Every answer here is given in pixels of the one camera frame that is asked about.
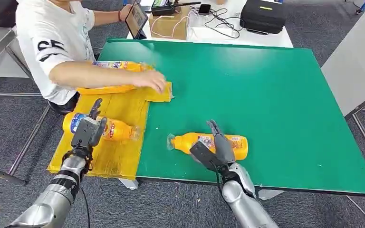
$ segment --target gray carpet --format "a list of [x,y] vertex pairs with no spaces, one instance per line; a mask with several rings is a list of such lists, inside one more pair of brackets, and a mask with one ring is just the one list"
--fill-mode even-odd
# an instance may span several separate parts
[[[287,29],[293,45],[312,49],[320,65],[358,19],[351,2],[285,2],[289,6]],[[121,7],[118,0],[86,0],[83,4],[94,10]],[[108,36],[126,35],[126,27],[121,24],[98,27],[90,33],[94,47],[102,47]],[[0,91],[35,92],[37,88],[28,79],[0,78]],[[46,105],[41,98],[0,98],[0,169],[10,168]],[[360,117],[365,125],[365,112]],[[16,176],[28,178],[27,186],[0,180],[0,227],[8,225],[30,206],[52,178],[46,167],[62,135],[62,119],[50,111],[26,153]],[[365,157],[361,133],[352,120],[348,124]],[[86,177],[82,186],[93,228],[240,227],[215,186],[142,181],[139,189],[127,190],[118,180],[95,177]],[[353,199],[365,209],[365,197]],[[345,196],[285,192],[263,204],[281,228],[365,228],[365,216]],[[81,196],[65,227],[86,227],[86,208]]]

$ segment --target white t-shirt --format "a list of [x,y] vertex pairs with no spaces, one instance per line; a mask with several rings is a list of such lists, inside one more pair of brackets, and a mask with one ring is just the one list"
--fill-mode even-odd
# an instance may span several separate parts
[[79,1],[70,2],[71,10],[49,0],[19,2],[16,10],[17,35],[21,51],[43,97],[58,105],[66,104],[75,88],[53,83],[48,75],[65,61],[94,61],[88,31],[94,13]]

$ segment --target green table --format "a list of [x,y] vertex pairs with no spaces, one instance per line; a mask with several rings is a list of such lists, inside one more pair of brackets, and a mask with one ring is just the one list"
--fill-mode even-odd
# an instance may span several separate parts
[[365,160],[308,49],[109,39],[100,60],[154,64],[173,82],[170,103],[151,103],[137,176],[215,182],[167,135],[246,136],[239,163],[256,186],[365,195]]

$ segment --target black cable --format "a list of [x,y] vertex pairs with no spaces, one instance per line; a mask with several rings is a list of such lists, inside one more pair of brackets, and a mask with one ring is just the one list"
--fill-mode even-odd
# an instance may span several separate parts
[[86,194],[85,194],[85,191],[83,191],[82,186],[80,186],[80,190],[82,191],[83,197],[85,198],[86,210],[87,210],[87,227],[90,228],[90,211],[89,211],[89,205],[87,204]]
[[[230,38],[233,38],[233,39],[237,39],[237,38],[239,38],[239,37],[240,37],[240,31],[242,30],[242,28],[241,28],[240,30],[235,29],[235,28],[234,28],[234,25],[233,25],[233,24],[231,24],[231,23],[229,23],[226,19],[238,18],[238,17],[229,17],[229,18],[221,18],[221,17],[220,17],[221,15],[223,15],[223,14],[225,14],[225,13],[227,13],[227,12],[228,12],[228,10],[227,10],[226,8],[221,8],[221,9],[218,9],[218,10],[211,11],[211,15],[213,15],[213,18],[212,18],[210,21],[205,22],[204,26],[205,26],[205,27],[207,27],[207,28],[212,29],[212,30],[213,30],[213,31],[215,31],[215,32],[218,32],[218,33],[220,33],[220,34],[222,34],[222,35],[225,35],[225,36],[227,36],[227,37],[230,37]],[[236,37],[232,37],[232,36],[230,36],[230,35],[224,34],[224,33],[220,32],[220,31],[218,31],[218,30],[216,30],[216,29],[214,29],[214,28],[212,28],[212,27],[208,26],[208,24],[209,24],[210,22],[212,22],[213,20],[215,20],[215,19],[217,19],[217,20],[221,21],[221,22],[222,22],[221,24],[226,25],[228,28],[231,28],[233,31],[236,31],[236,32],[237,32],[237,36],[236,36]]]
[[[190,9],[191,9],[191,10],[193,10],[193,12],[194,12],[195,14],[199,15],[199,13],[198,13],[198,11],[197,11],[197,10],[198,10],[198,8],[190,7]],[[241,18],[239,18],[239,17],[221,18],[221,17],[220,17],[221,15],[223,15],[223,14],[225,14],[225,13],[227,13],[227,12],[228,12],[228,10],[227,10],[226,8],[220,8],[220,9],[218,9],[218,10],[210,9],[210,10],[209,10],[209,14],[208,14],[208,15],[213,15],[213,18],[212,18],[210,21],[205,22],[205,23],[204,23],[204,26],[205,26],[205,27],[207,27],[207,28],[212,29],[213,31],[215,31],[215,32],[217,32],[217,33],[220,33],[220,34],[222,34],[222,35],[224,35],[224,36],[227,36],[227,37],[229,37],[229,38],[237,39],[237,38],[239,38],[239,37],[240,37],[240,31],[241,31],[241,30],[243,30],[243,27],[242,27],[242,28],[240,28],[240,29],[235,29],[235,28],[234,28],[234,25],[233,25],[233,24],[231,24],[231,23],[229,23],[229,22],[227,21],[227,19],[237,18],[237,19],[240,19],[240,20],[241,20]],[[215,28],[216,28],[216,27],[218,27],[219,25],[225,25],[225,26],[227,26],[228,28],[232,29],[233,31],[236,31],[236,32],[237,32],[237,36],[236,36],[236,37],[232,37],[232,36],[230,36],[230,35],[224,34],[224,33],[220,32],[220,31],[216,30],[215,28],[212,28],[212,27],[208,26],[208,24],[209,24],[209,23],[211,23],[211,22],[212,22],[213,20],[215,20],[215,19],[217,19],[217,20],[221,21],[221,23],[220,23],[220,24],[218,24],[218,25],[216,25],[216,26],[215,26]]]
[[221,196],[223,197],[223,194],[222,194],[222,192],[221,192],[221,185],[220,185],[220,180],[219,180],[219,172],[218,172],[218,169],[216,168],[216,166],[215,166],[215,164],[212,162],[212,160],[210,160],[209,162],[212,164],[213,168],[215,169],[215,173],[216,173],[216,181],[217,181],[217,183],[218,183],[218,189],[219,189],[219,192],[220,192]]

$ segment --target robotic arm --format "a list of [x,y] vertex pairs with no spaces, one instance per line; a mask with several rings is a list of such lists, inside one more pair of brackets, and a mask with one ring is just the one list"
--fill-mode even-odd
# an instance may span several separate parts
[[102,99],[98,99],[89,116],[83,118],[75,132],[73,149],[62,158],[62,166],[34,204],[6,228],[62,227],[79,192],[82,177],[90,171],[93,147],[98,145],[107,119],[97,121]]
[[194,159],[207,169],[222,176],[220,190],[243,228],[278,228],[261,203],[257,200],[255,187],[248,172],[235,162],[231,144],[214,120],[207,122],[212,130],[216,154],[213,154],[201,140],[190,149]]
[[[79,192],[83,176],[89,172],[93,147],[98,145],[107,119],[97,121],[101,99],[83,118],[75,132],[73,149],[62,158],[62,166],[34,204],[6,228],[60,228]],[[216,154],[198,141],[190,149],[193,158],[222,176],[220,192],[243,228],[278,228],[255,195],[255,187],[245,168],[235,162],[230,142],[217,124],[208,121],[214,137]]]

